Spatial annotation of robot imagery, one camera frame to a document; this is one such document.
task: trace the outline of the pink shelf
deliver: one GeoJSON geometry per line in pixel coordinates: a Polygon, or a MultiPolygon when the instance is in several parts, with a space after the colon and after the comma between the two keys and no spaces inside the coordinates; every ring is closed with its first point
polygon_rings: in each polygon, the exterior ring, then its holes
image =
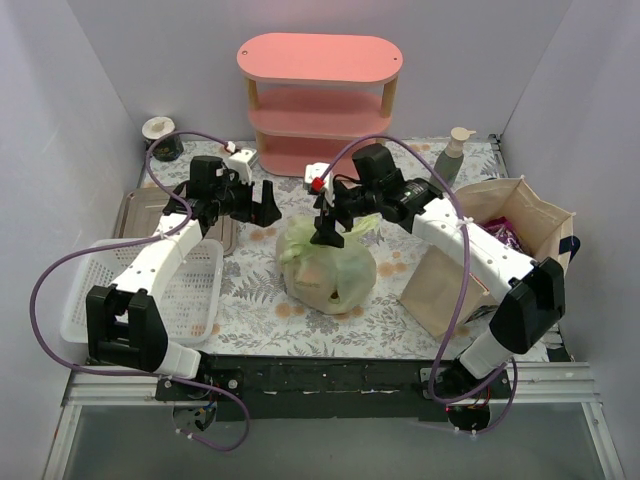
{"type": "MultiPolygon", "coordinates": [[[[329,163],[347,143],[341,140],[267,136],[266,148],[260,152],[260,165],[274,175],[302,177],[306,165],[329,163]]],[[[351,154],[371,143],[373,140],[358,144],[342,157],[333,172],[358,178],[351,154]]]]}
{"type": "Polygon", "coordinates": [[[367,92],[272,88],[260,94],[260,108],[249,111],[249,120],[267,135],[353,140],[389,127],[381,101],[367,92]]]}
{"type": "Polygon", "coordinates": [[[402,52],[378,37],[266,33],[237,55],[244,75],[264,83],[382,85],[402,67],[402,52]]]}

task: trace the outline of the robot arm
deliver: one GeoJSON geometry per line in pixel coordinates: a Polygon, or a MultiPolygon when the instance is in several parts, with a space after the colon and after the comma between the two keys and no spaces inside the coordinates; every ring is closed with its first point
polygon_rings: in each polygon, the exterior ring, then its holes
{"type": "MultiPolygon", "coordinates": [[[[174,193],[192,208],[184,228],[144,247],[110,286],[94,286],[86,299],[89,354],[96,360],[152,373],[194,378],[201,354],[169,341],[157,308],[184,257],[218,218],[231,218],[266,227],[282,217],[273,198],[273,184],[262,184],[262,202],[253,201],[251,167],[255,150],[242,149],[223,162],[218,157],[194,157],[189,180],[174,193]],[[127,320],[122,316],[127,313],[127,320]]],[[[187,219],[184,206],[171,198],[154,236],[187,219]]]]}
{"type": "MultiPolygon", "coordinates": [[[[405,180],[391,153],[379,144],[353,155],[359,185],[348,188],[327,177],[326,164],[307,167],[305,183],[318,195],[316,233],[311,243],[342,247],[335,223],[353,227],[355,217],[380,213],[409,233],[437,246],[460,265],[464,244],[451,202],[426,180],[405,180]]],[[[464,394],[480,384],[513,354],[524,354],[564,315],[564,271],[547,258],[541,263],[516,252],[479,226],[467,224],[471,273],[500,303],[489,329],[478,337],[438,378],[436,392],[464,394]]]]}

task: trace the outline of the metal tray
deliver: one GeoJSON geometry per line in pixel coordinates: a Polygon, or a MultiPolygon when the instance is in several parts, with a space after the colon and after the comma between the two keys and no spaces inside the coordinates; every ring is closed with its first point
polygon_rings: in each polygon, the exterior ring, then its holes
{"type": "MultiPolygon", "coordinates": [[[[114,238],[148,237],[158,226],[162,209],[169,196],[157,187],[137,188],[122,200],[114,238]]],[[[209,230],[205,238],[218,240],[224,254],[229,255],[236,248],[238,223],[225,216],[209,230]]]]}

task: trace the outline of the wire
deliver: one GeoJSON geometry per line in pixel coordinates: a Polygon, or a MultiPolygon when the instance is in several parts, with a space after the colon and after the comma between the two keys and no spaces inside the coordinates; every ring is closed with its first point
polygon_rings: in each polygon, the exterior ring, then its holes
{"type": "MultiPolygon", "coordinates": [[[[201,133],[201,132],[196,132],[196,131],[192,131],[192,130],[177,130],[174,132],[171,132],[167,135],[164,135],[163,137],[160,137],[159,139],[157,139],[155,142],[153,142],[151,144],[151,146],[149,147],[149,149],[147,150],[147,153],[145,155],[145,161],[144,161],[144,168],[146,169],[147,173],[149,173],[149,176],[151,177],[151,180],[153,180],[153,182],[160,187],[160,189],[162,191],[164,191],[165,193],[167,193],[169,195],[169,197],[173,198],[174,200],[178,201],[179,203],[181,203],[185,210],[186,210],[186,217],[185,220],[182,221],[179,225],[177,225],[176,227],[172,228],[171,230],[167,231],[164,236],[170,236],[173,235],[177,232],[179,232],[182,228],[184,228],[187,223],[189,223],[190,218],[191,218],[191,214],[192,214],[192,210],[191,210],[191,205],[189,205],[189,203],[184,200],[182,197],[180,197],[178,194],[174,193],[171,191],[171,189],[165,185],[163,185],[160,180],[158,180],[158,177],[156,177],[156,175],[153,173],[153,170],[151,169],[151,157],[152,157],[152,153],[155,150],[155,148],[158,146],[158,144],[164,140],[166,140],[167,138],[173,137],[175,135],[196,135],[202,138],[206,138],[208,140],[220,143],[224,146],[227,145],[227,142],[208,135],[206,133],[201,133]]],[[[142,238],[139,240],[134,240],[131,242],[122,242],[122,243],[118,243],[118,244],[112,244],[112,245],[104,245],[101,247],[91,247],[91,248],[85,248],[83,250],[79,250],[77,252],[73,252],[70,253],[69,255],[65,255],[64,257],[56,260],[55,262],[53,262],[51,265],[49,265],[49,267],[42,272],[42,274],[40,275],[40,277],[38,277],[38,279],[36,280],[35,285],[33,286],[33,290],[31,291],[31,297],[29,298],[29,318],[31,320],[31,329],[33,330],[33,334],[36,337],[36,340],[38,341],[38,344],[40,345],[40,347],[42,348],[42,350],[44,350],[44,352],[55,362],[59,363],[60,365],[67,367],[68,369],[75,371],[75,372],[82,372],[82,373],[89,373],[92,375],[101,375],[101,376],[112,376],[112,377],[130,377],[130,376],[148,376],[148,377],[160,377],[160,375],[157,374],[153,374],[153,373],[148,373],[148,372],[142,372],[142,371],[136,371],[136,370],[96,370],[93,368],[87,368],[81,365],[78,365],[76,363],[70,362],[68,360],[65,360],[64,358],[60,357],[58,354],[56,354],[51,347],[49,347],[49,345],[47,344],[47,342],[45,341],[44,337],[42,336],[42,332],[40,331],[40,327],[38,326],[38,321],[37,321],[37,317],[36,317],[36,300],[38,298],[38,293],[40,292],[40,289],[42,288],[42,285],[44,284],[45,280],[47,279],[47,277],[56,269],[58,268],[60,265],[73,260],[74,258],[78,258],[81,257],[83,255],[88,255],[91,253],[97,253],[97,252],[104,252],[107,250],[115,250],[117,248],[124,248],[124,247],[137,247],[139,245],[147,245],[153,242],[157,242],[158,240],[161,240],[162,237],[161,236],[154,236],[154,237],[149,237],[149,238],[142,238]]],[[[242,402],[242,400],[240,400],[238,397],[236,397],[235,395],[227,392],[226,390],[223,390],[221,388],[218,387],[214,387],[213,385],[205,385],[203,383],[198,383],[198,382],[193,382],[191,380],[187,380],[184,378],[179,378],[179,377],[173,377],[172,380],[174,382],[178,382],[178,383],[182,383],[183,385],[188,385],[191,387],[197,387],[197,388],[204,388],[206,390],[209,390],[212,393],[217,393],[220,395],[224,395],[227,398],[230,398],[232,401],[234,401],[236,404],[238,404],[238,406],[242,409],[242,412],[244,414],[245,417],[245,429],[243,434],[241,435],[241,437],[234,442],[231,445],[218,445],[210,440],[207,440],[205,438],[199,437],[198,435],[193,434],[192,432],[189,432],[185,429],[179,429],[181,433],[184,433],[185,435],[187,435],[189,438],[193,438],[194,440],[207,445],[208,447],[213,448],[214,450],[218,450],[221,452],[229,452],[231,450],[235,450],[236,448],[238,448],[240,445],[242,445],[242,443],[244,442],[244,440],[247,438],[247,436],[249,435],[249,429],[250,429],[250,424],[251,424],[251,417],[249,415],[249,410],[247,409],[247,406],[242,402]]]]}
{"type": "Polygon", "coordinates": [[[350,177],[348,175],[343,175],[342,173],[336,173],[333,178],[338,179],[338,178],[344,178],[345,180],[348,180],[351,183],[355,183],[356,185],[360,185],[362,182],[360,180],[357,180],[353,177],[350,177]]]}
{"type": "Polygon", "coordinates": [[[487,387],[487,399],[484,401],[482,405],[480,405],[479,408],[486,407],[487,405],[489,405],[489,400],[491,400],[491,387],[487,387]]]}
{"type": "MultiPolygon", "coordinates": [[[[399,140],[399,139],[397,139],[395,137],[392,137],[390,135],[386,135],[386,134],[382,134],[382,133],[376,133],[376,134],[371,134],[371,135],[365,135],[363,137],[356,138],[355,140],[352,140],[347,145],[345,145],[344,148],[342,150],[340,150],[340,152],[338,152],[338,154],[335,156],[335,158],[331,161],[331,163],[327,166],[325,171],[322,173],[320,178],[322,180],[324,180],[326,178],[326,176],[329,174],[329,172],[333,169],[333,167],[335,167],[335,165],[338,163],[340,158],[342,156],[344,156],[354,146],[356,146],[357,144],[359,144],[359,143],[361,143],[363,141],[366,141],[366,140],[379,139],[379,138],[384,138],[386,140],[391,140],[392,142],[395,142],[398,145],[400,145],[401,147],[403,147],[411,155],[413,155],[416,158],[416,160],[418,160],[427,169],[427,171],[429,171],[429,173],[431,173],[432,177],[435,178],[438,182],[440,182],[440,184],[442,185],[444,191],[447,193],[447,195],[449,195],[449,200],[451,201],[451,204],[453,205],[453,208],[456,211],[456,215],[458,216],[458,218],[460,220],[464,220],[464,213],[462,211],[462,205],[460,205],[460,202],[458,201],[458,198],[456,197],[455,193],[453,193],[453,190],[451,189],[451,187],[449,187],[447,182],[410,145],[408,145],[407,143],[403,142],[402,140],[399,140]]],[[[438,367],[440,367],[440,362],[442,361],[442,357],[444,355],[444,352],[447,349],[447,346],[449,345],[449,342],[451,341],[451,337],[453,336],[453,332],[454,332],[454,330],[456,328],[458,317],[460,316],[460,311],[462,310],[462,304],[464,303],[464,297],[467,294],[467,288],[469,286],[469,274],[471,273],[471,253],[470,253],[471,249],[470,249],[470,243],[469,243],[469,230],[467,229],[467,225],[464,222],[461,222],[460,231],[462,233],[462,240],[463,240],[463,245],[464,245],[464,255],[463,255],[463,265],[462,265],[464,273],[462,275],[462,284],[460,285],[460,293],[458,294],[458,300],[456,301],[455,308],[453,309],[453,314],[451,315],[451,321],[449,322],[449,326],[447,327],[447,331],[444,334],[444,338],[442,339],[442,343],[440,344],[440,348],[438,348],[438,353],[436,354],[436,358],[434,359],[433,365],[431,366],[431,374],[429,375],[429,383],[428,383],[428,386],[427,386],[427,392],[429,393],[429,396],[433,400],[435,400],[436,402],[442,403],[444,405],[447,405],[449,403],[457,403],[457,402],[460,402],[462,400],[466,400],[467,398],[470,398],[470,397],[476,395],[477,393],[481,392],[486,387],[488,387],[496,378],[498,378],[498,376],[503,372],[503,370],[505,368],[505,364],[503,364],[500,367],[496,368],[478,386],[476,386],[475,388],[471,389],[467,393],[465,393],[463,395],[460,395],[458,397],[455,397],[455,398],[441,398],[441,397],[436,395],[436,392],[435,392],[435,381],[436,381],[438,367]]],[[[516,390],[516,385],[517,385],[517,374],[516,374],[515,361],[512,359],[511,362],[512,362],[512,364],[514,366],[514,380],[513,380],[513,387],[512,387],[512,396],[509,399],[509,403],[507,403],[507,406],[505,407],[505,412],[508,412],[510,410],[510,408],[511,408],[511,403],[513,402],[513,398],[514,398],[515,390],[516,390]]],[[[501,415],[492,425],[488,426],[483,431],[493,430],[493,428],[495,428],[495,426],[497,426],[504,419],[504,417],[505,417],[504,414],[501,415]]]]}
{"type": "Polygon", "coordinates": [[[481,398],[482,398],[482,393],[479,393],[475,401],[471,405],[467,405],[467,408],[471,408],[471,409],[476,408],[476,405],[478,405],[478,402],[480,402],[481,398]]]}

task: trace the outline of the paper bag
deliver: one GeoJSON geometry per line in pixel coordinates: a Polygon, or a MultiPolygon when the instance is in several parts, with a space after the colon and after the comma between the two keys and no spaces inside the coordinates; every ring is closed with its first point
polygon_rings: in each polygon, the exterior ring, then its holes
{"type": "MultiPolygon", "coordinates": [[[[488,180],[456,191],[466,217],[478,225],[506,217],[538,261],[551,257],[565,274],[579,245],[573,239],[573,214],[541,200],[523,178],[488,180]]],[[[436,247],[430,247],[409,280],[400,302],[434,337],[447,330],[460,292],[463,268],[436,247]]],[[[497,308],[490,292],[473,275],[458,323],[497,308]]]]}

